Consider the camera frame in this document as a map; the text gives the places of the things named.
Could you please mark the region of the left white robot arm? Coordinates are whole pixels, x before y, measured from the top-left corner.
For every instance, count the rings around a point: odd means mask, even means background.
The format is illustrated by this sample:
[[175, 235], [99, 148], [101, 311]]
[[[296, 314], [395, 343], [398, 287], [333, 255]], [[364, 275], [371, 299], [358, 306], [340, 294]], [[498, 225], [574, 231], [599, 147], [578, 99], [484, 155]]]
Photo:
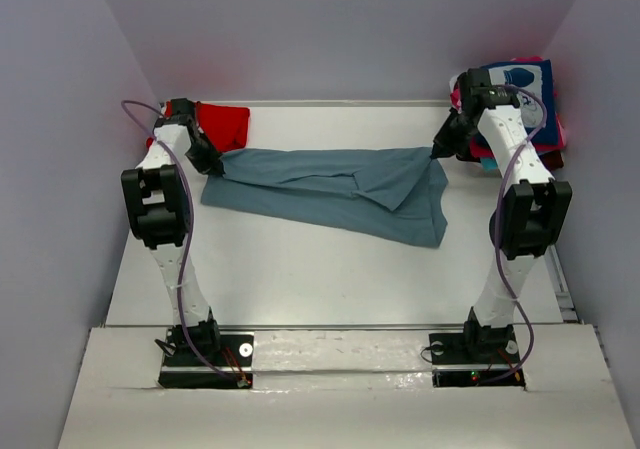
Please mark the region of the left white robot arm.
[[122, 101], [124, 112], [135, 119], [131, 105], [157, 115], [152, 127], [136, 122], [150, 145], [135, 168], [122, 172], [121, 186], [131, 233], [156, 261], [172, 306], [171, 333], [158, 346], [179, 364], [198, 362], [217, 371], [221, 336], [190, 256], [194, 201], [181, 161], [187, 160], [201, 175], [222, 176], [221, 153], [200, 129], [195, 102], [172, 99], [159, 110]]

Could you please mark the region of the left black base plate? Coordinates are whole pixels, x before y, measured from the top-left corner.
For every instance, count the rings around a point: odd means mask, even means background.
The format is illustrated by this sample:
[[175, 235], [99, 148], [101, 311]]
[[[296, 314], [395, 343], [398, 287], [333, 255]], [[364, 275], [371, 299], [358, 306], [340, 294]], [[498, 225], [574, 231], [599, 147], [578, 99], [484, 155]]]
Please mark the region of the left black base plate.
[[164, 389], [249, 390], [253, 387], [254, 334], [223, 332], [221, 348], [203, 363], [188, 345], [176, 346], [170, 330], [154, 343], [162, 351], [158, 384]]

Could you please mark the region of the dark maroon folded t-shirt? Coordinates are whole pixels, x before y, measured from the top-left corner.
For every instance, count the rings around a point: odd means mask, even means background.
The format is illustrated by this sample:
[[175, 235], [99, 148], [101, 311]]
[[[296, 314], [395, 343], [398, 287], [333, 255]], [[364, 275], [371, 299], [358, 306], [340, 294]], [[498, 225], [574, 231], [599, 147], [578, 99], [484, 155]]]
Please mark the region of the dark maroon folded t-shirt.
[[[561, 146], [526, 146], [518, 154], [518, 161], [514, 164], [514, 167], [517, 167], [522, 160], [530, 160], [533, 152], [536, 152], [536, 158], [547, 170], [553, 172], [561, 169], [564, 167], [561, 149]], [[479, 164], [487, 172], [498, 171], [500, 168], [506, 168], [507, 164], [513, 157], [512, 154], [509, 154], [504, 158], [501, 164], [501, 162], [495, 158], [494, 153], [489, 147], [480, 146], [474, 140], [464, 148], [457, 148], [452, 152], [452, 154], [460, 161]]]

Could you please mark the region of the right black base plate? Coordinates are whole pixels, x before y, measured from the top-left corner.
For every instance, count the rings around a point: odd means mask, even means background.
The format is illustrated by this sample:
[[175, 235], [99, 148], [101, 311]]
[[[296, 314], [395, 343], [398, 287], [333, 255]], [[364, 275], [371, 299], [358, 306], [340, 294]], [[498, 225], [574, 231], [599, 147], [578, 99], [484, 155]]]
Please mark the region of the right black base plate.
[[514, 340], [505, 348], [493, 345], [472, 355], [464, 346], [461, 332], [432, 333], [420, 357], [431, 365], [435, 388], [526, 386], [523, 370], [512, 372], [520, 363]]

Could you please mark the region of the grey-blue t-shirt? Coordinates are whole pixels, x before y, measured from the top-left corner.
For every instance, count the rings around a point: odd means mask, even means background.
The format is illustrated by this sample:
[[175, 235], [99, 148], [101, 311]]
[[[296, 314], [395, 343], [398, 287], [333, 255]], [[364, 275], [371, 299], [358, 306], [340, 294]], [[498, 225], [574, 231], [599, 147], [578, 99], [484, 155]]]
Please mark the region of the grey-blue t-shirt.
[[437, 249], [447, 229], [448, 179], [428, 147], [242, 149], [223, 155], [200, 201]]

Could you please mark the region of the folded red t-shirt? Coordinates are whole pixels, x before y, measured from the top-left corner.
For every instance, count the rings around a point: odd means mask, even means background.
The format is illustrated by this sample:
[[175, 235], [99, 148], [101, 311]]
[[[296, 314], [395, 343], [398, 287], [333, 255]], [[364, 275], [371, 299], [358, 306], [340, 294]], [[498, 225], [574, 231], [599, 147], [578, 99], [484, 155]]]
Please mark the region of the folded red t-shirt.
[[164, 115], [190, 110], [199, 128], [221, 153], [242, 149], [247, 144], [250, 110], [246, 107], [214, 105], [186, 98], [166, 102]]

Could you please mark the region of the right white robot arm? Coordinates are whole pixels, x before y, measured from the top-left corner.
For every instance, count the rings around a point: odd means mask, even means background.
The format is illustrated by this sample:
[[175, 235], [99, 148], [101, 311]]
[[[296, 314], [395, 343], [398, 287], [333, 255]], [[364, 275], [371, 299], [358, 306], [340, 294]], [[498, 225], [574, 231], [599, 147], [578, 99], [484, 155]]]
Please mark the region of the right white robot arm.
[[463, 160], [475, 135], [488, 143], [502, 177], [489, 222], [495, 255], [462, 331], [433, 334], [428, 348], [437, 366], [488, 365], [517, 347], [520, 295], [532, 267], [560, 235], [572, 188], [556, 180], [536, 152], [535, 134], [522, 120], [523, 89], [493, 82], [483, 68], [463, 72], [457, 87], [459, 105], [436, 134], [432, 156]]

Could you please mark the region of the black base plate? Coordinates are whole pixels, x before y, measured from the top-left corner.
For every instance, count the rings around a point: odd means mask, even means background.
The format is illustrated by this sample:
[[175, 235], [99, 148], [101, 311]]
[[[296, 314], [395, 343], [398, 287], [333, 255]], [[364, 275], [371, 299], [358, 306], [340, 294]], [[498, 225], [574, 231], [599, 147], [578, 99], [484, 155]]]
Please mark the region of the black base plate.
[[254, 334], [223, 332], [221, 348], [203, 363], [188, 345], [176, 346], [170, 330], [154, 343], [162, 351], [158, 384], [164, 389], [249, 390], [253, 387]]
[[514, 340], [505, 348], [493, 345], [472, 355], [464, 346], [461, 332], [432, 333], [420, 357], [431, 365], [435, 388], [526, 386], [523, 370], [512, 372], [520, 363]]

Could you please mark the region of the pink folded t-shirt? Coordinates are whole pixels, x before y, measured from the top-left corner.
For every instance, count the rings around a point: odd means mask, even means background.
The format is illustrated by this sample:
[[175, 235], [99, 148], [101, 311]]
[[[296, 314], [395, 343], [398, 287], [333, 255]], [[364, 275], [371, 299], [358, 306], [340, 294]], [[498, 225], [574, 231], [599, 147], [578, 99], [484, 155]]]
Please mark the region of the pink folded t-shirt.
[[[564, 128], [556, 113], [556, 91], [552, 64], [549, 59], [538, 56], [514, 58], [482, 66], [488, 70], [494, 85], [509, 84], [534, 94], [546, 107], [546, 125], [532, 140], [532, 144], [540, 154], [554, 150], [562, 150], [566, 146]], [[457, 76], [450, 79], [450, 100], [453, 107], [460, 109], [460, 95]], [[520, 101], [521, 118], [527, 133], [532, 132], [541, 122], [543, 110], [538, 102], [521, 92], [517, 95]], [[481, 134], [474, 136], [470, 146], [472, 157], [477, 159], [493, 158], [489, 145]]]

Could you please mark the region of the white foam front board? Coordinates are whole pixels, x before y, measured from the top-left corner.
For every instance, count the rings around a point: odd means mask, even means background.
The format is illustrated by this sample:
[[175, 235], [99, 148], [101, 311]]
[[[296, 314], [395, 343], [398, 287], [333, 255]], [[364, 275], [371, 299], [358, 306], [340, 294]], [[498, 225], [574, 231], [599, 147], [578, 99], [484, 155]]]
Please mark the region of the white foam front board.
[[161, 327], [94, 329], [64, 448], [630, 448], [593, 329], [543, 325], [523, 387], [437, 388], [423, 331], [259, 331], [250, 390], [164, 390]]

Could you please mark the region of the navy cartoon mouse t-shirt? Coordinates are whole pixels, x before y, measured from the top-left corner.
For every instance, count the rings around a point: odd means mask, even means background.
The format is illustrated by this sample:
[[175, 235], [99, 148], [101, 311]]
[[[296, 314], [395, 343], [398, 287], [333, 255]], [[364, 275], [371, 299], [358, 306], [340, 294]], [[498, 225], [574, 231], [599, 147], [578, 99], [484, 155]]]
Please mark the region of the navy cartoon mouse t-shirt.
[[[513, 59], [484, 65], [494, 85], [512, 85], [534, 94], [546, 108], [546, 125], [533, 138], [534, 145], [561, 146], [564, 140], [555, 110], [551, 61], [540, 57]], [[542, 121], [543, 109], [530, 95], [519, 92], [522, 121], [528, 133]]]

